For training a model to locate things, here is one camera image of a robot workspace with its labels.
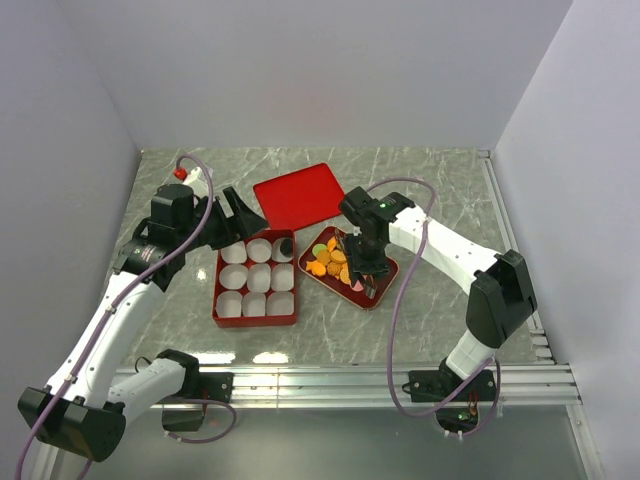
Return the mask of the black sandwich cookie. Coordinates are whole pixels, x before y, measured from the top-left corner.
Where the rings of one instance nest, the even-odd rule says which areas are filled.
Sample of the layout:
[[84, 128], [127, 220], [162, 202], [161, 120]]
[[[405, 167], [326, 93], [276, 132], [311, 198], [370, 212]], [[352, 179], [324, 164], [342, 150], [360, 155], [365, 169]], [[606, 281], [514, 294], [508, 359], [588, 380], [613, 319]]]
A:
[[292, 257], [294, 250], [294, 242], [291, 238], [284, 238], [279, 246], [279, 251], [283, 256]]

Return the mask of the orange fish cookie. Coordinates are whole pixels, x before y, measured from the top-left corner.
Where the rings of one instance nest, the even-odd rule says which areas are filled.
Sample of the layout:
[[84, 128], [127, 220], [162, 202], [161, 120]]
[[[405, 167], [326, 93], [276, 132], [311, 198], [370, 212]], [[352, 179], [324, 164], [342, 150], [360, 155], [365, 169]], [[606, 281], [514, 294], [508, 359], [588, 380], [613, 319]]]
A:
[[326, 266], [317, 260], [307, 262], [305, 270], [315, 277], [324, 277], [327, 274]]

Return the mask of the metal tongs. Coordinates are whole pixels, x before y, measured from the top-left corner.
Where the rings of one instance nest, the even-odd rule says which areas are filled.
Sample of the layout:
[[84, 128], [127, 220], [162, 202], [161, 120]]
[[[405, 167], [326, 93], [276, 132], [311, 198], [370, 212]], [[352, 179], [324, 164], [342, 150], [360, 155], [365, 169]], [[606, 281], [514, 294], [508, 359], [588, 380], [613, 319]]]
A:
[[362, 252], [360, 236], [335, 228], [334, 237], [346, 258], [349, 286], [354, 290], [359, 285], [359, 293], [373, 299], [378, 291], [376, 273], [373, 270], [373, 261]]

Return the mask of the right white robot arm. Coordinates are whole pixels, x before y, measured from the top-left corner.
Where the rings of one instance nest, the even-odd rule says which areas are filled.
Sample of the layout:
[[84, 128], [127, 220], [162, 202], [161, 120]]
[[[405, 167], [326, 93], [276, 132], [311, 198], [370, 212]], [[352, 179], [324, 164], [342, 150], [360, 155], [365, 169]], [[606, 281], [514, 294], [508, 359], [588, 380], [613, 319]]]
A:
[[537, 310], [524, 257], [499, 253], [443, 226], [397, 193], [375, 199], [363, 188], [347, 193], [340, 212], [359, 229], [339, 241], [350, 280], [371, 297], [390, 272], [386, 247], [403, 248], [452, 279], [468, 296], [466, 330], [444, 360], [443, 393], [462, 399], [475, 387], [474, 373]]

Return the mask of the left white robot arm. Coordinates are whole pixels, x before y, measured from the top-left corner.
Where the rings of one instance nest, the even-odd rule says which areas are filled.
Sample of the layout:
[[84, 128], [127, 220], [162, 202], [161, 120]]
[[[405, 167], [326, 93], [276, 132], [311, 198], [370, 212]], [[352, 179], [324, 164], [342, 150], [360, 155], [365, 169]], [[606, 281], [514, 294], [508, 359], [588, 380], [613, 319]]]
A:
[[139, 328], [146, 323], [192, 250], [220, 250], [268, 226], [232, 187], [217, 198], [183, 184], [163, 185], [131, 239], [120, 249], [94, 317], [64, 364], [42, 388], [27, 388], [18, 409], [42, 443], [106, 460], [126, 427], [169, 397], [188, 402], [202, 392], [198, 360], [165, 350], [141, 372], [116, 384], [114, 375]]

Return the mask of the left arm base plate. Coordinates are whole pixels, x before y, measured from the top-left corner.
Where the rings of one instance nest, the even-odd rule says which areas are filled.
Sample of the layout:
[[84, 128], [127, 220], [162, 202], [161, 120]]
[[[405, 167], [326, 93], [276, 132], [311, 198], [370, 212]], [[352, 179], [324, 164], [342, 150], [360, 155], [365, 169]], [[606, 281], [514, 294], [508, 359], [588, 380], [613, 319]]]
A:
[[195, 387], [186, 393], [165, 397], [161, 403], [181, 403], [183, 400], [215, 400], [229, 403], [232, 397], [234, 374], [229, 371], [200, 373]]

